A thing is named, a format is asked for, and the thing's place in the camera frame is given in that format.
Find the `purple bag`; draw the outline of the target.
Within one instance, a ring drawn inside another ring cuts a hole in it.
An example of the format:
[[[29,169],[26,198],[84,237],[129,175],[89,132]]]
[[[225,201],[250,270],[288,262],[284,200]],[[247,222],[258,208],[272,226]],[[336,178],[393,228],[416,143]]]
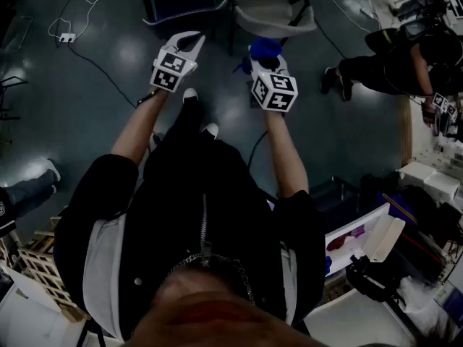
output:
[[[375,200],[381,204],[389,204],[388,214],[402,219],[405,223],[417,225],[417,218],[411,205],[405,201],[401,194],[386,194],[377,192]]]

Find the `person's left forearm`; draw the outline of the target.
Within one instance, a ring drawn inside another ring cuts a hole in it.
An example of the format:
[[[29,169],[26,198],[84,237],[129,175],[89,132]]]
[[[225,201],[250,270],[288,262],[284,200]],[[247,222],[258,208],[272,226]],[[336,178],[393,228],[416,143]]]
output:
[[[158,115],[168,96],[169,92],[159,90],[136,108],[114,143],[111,154],[128,158],[137,166],[140,165]]]

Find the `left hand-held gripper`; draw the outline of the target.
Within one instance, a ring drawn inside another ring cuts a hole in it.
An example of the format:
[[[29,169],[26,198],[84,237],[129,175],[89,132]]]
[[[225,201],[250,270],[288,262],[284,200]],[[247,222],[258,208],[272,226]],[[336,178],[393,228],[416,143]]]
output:
[[[175,93],[183,81],[197,69],[196,59],[204,42],[205,36],[200,31],[172,35],[153,62],[150,84]]]

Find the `blue padded chair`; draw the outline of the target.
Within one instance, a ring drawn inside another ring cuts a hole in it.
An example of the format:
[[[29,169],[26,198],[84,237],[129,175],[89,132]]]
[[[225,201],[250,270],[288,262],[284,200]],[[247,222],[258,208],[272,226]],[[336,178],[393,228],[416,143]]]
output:
[[[159,39],[199,31],[212,38],[228,0],[153,0],[154,18],[144,23]]]

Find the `white cardboard box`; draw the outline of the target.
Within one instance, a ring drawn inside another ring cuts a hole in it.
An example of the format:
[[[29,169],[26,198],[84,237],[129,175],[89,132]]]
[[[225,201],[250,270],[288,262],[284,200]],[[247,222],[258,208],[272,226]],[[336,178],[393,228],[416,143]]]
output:
[[[400,168],[399,173],[399,184],[403,187],[412,185],[423,188],[425,180],[434,174],[436,170],[432,167],[423,165],[416,161],[405,165]]]
[[[459,180],[440,172],[434,172],[423,182],[423,189],[436,202],[450,202],[460,186]]]

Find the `blue microfibre cloth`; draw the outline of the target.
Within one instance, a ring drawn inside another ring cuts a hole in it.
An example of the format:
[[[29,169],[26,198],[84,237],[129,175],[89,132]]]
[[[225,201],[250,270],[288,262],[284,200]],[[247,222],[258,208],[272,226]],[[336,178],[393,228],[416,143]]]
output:
[[[275,72],[279,65],[277,59],[281,55],[282,47],[279,42],[270,38],[258,38],[252,42],[249,48],[259,48],[261,50],[260,66],[264,69],[269,69]],[[232,71],[235,73],[241,69],[245,74],[251,74],[249,55],[241,61],[241,63]]]

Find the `black trousers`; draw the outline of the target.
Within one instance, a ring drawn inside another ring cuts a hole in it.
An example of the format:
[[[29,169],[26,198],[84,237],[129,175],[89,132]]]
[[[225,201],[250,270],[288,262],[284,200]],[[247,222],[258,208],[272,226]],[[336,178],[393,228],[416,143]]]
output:
[[[145,180],[186,172],[204,162],[209,155],[221,152],[225,144],[208,130],[200,131],[202,120],[200,101],[195,96],[187,97],[174,124],[146,160]]]

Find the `black zip jacket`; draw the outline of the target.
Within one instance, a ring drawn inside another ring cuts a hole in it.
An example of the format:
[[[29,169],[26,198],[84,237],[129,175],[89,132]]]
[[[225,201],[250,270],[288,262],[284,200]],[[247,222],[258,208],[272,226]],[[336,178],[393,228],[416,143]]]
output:
[[[183,267],[217,273],[280,319],[293,309],[299,322],[319,303],[325,238],[308,193],[271,207],[228,145],[186,172],[145,180],[143,170],[122,156],[97,158],[55,230],[64,287],[106,332],[129,339],[166,277]],[[294,306],[282,249],[296,260]]]

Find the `grey plastic chair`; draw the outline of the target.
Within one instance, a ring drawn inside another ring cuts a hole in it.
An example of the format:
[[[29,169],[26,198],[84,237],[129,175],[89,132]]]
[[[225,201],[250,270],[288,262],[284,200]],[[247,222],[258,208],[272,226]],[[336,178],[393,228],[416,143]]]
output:
[[[234,35],[241,28],[261,38],[288,38],[317,29],[310,0],[228,0],[231,21],[229,54],[233,54]]]

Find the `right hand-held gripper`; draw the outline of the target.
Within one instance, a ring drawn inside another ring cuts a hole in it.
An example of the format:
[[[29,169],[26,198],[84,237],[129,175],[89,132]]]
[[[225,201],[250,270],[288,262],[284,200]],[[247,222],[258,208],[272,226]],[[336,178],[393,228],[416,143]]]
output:
[[[250,71],[253,83],[250,93],[265,111],[287,113],[297,98],[297,82],[289,73],[286,60],[278,55],[275,72],[260,66],[261,50],[249,48]]]

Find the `white open box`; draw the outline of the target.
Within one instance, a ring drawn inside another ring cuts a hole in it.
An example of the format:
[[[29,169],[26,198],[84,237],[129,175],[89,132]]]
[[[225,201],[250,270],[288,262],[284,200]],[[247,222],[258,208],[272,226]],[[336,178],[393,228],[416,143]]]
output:
[[[388,214],[389,208],[385,203],[325,235],[327,276],[351,265],[352,257],[366,256],[372,263],[386,260],[405,227],[404,220]]]

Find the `wooden rack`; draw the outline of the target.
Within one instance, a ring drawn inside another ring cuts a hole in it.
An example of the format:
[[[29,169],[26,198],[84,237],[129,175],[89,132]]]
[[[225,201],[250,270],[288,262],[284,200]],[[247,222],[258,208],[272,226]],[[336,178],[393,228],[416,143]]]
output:
[[[34,237],[18,249],[27,272],[37,281],[70,322],[91,317],[74,303],[64,287],[53,259],[55,236],[50,231],[36,231]]]

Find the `person's right forearm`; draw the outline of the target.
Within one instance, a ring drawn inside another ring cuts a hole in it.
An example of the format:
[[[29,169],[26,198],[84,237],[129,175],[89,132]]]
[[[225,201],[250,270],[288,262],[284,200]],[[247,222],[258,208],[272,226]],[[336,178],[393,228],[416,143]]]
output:
[[[307,172],[284,117],[275,111],[265,111],[264,119],[279,195],[288,198],[299,191],[309,193]]]

